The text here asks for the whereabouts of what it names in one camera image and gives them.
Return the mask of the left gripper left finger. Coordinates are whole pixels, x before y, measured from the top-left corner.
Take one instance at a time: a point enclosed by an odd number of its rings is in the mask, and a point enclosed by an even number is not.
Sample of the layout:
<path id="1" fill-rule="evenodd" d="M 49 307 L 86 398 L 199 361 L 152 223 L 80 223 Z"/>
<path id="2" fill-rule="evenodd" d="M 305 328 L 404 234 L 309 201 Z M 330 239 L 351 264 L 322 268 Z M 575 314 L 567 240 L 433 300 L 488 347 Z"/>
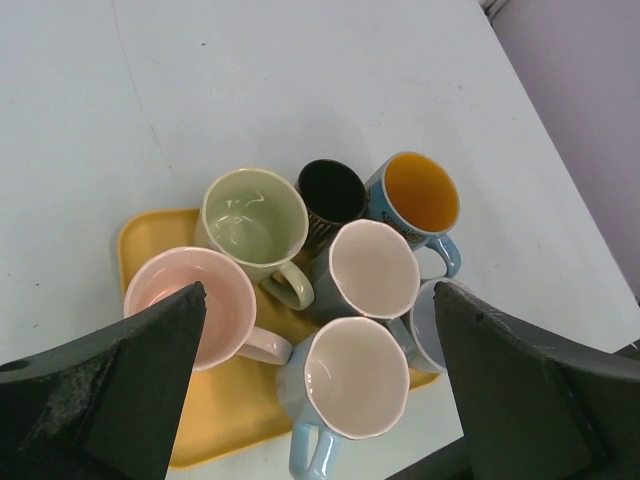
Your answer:
<path id="1" fill-rule="evenodd" d="M 195 282 L 110 326 L 3 364 L 2 478 L 164 478 L 205 297 Z"/>

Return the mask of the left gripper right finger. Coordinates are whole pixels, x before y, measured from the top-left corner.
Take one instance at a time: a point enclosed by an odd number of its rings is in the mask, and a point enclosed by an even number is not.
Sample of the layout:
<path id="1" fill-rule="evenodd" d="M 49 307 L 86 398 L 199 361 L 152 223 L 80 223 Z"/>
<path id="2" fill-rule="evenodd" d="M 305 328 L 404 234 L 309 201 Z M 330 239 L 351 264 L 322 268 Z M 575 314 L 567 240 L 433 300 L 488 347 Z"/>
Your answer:
<path id="1" fill-rule="evenodd" d="M 512 447 L 477 479 L 636 479 L 639 362 L 513 317 L 454 282 L 435 315 L 464 437 L 480 458 Z"/>

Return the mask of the pink mug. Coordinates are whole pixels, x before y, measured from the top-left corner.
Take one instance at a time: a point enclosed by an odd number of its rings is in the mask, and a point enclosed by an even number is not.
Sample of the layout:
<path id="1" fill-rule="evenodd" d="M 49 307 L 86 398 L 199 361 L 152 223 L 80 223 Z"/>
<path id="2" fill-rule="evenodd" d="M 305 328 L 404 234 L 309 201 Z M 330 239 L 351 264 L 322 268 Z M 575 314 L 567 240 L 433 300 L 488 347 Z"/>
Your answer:
<path id="1" fill-rule="evenodd" d="M 181 288 L 199 282 L 205 290 L 206 316 L 193 369 L 204 371 L 235 355 L 284 365 L 292 345 L 256 325 L 254 287 L 239 265 L 207 248 L 176 247 L 148 260 L 130 281 L 123 313 L 136 314 Z"/>

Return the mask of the light grey mug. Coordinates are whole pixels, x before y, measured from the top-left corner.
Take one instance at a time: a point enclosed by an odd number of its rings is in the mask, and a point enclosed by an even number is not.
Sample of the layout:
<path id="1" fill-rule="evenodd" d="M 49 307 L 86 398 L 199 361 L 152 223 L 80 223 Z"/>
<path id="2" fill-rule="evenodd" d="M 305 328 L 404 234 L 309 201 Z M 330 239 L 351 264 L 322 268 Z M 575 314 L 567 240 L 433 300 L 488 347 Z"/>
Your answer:
<path id="1" fill-rule="evenodd" d="M 410 368 L 424 373 L 447 371 L 435 315 L 435 286 L 445 277 L 423 280 L 418 296 L 405 314 L 386 327 L 402 349 Z"/>

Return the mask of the light blue mug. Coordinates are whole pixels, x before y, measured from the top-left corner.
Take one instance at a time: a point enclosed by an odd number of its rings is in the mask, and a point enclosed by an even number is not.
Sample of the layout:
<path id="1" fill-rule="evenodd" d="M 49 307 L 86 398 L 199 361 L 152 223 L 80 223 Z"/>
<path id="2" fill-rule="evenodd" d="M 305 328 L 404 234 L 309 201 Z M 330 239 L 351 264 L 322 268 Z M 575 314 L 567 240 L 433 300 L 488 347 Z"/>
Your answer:
<path id="1" fill-rule="evenodd" d="M 342 440 L 379 437 L 398 423 L 409 388 L 403 350 L 371 319 L 334 319 L 296 345 L 276 373 L 292 421 L 291 476 L 327 479 Z"/>

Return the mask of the dark grey mug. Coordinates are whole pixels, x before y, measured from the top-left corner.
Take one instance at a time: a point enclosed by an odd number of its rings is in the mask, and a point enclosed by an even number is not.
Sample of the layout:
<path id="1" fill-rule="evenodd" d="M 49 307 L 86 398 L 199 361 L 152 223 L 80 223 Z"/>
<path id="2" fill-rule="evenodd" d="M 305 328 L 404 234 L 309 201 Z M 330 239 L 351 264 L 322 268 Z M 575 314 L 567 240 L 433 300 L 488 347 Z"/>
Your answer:
<path id="1" fill-rule="evenodd" d="M 420 288 L 418 262 L 390 226 L 359 219 L 342 227 L 310 261 L 315 299 L 306 309 L 316 325 L 350 316 L 386 322 L 413 306 Z"/>

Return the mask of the light green mug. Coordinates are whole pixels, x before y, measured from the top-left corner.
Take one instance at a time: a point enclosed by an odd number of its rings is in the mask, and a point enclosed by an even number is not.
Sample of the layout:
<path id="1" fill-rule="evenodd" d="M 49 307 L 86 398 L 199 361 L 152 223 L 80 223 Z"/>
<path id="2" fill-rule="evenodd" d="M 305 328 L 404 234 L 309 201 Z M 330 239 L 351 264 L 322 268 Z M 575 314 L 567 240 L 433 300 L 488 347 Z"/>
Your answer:
<path id="1" fill-rule="evenodd" d="M 254 284 L 302 311 L 315 295 L 293 258 L 301 251 L 308 228 L 306 206 L 290 182 L 268 170 L 241 168 L 209 186 L 194 244 L 228 256 Z"/>

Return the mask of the blue butterfly mug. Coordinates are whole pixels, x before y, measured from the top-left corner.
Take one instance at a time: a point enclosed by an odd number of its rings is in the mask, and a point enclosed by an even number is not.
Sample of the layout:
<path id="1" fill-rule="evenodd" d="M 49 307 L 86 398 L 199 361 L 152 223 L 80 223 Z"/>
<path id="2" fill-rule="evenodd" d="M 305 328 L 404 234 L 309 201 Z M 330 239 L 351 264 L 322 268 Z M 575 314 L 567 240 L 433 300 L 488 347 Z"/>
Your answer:
<path id="1" fill-rule="evenodd" d="M 459 218 L 460 199 L 446 170 L 421 153 L 400 152 L 366 180 L 365 190 L 367 219 L 394 229 L 413 251 L 436 252 L 445 275 L 457 275 L 461 255 L 448 232 Z"/>

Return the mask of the brown dark mug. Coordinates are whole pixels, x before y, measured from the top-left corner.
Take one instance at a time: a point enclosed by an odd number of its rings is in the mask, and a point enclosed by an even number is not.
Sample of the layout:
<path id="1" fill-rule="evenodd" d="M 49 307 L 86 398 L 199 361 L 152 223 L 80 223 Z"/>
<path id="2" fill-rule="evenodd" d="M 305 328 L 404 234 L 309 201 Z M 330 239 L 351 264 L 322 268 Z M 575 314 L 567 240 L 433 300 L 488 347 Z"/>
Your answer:
<path id="1" fill-rule="evenodd" d="M 333 159 L 316 159 L 300 171 L 295 188 L 308 214 L 302 252 L 311 260 L 346 224 L 366 212 L 369 197 L 359 175 Z"/>

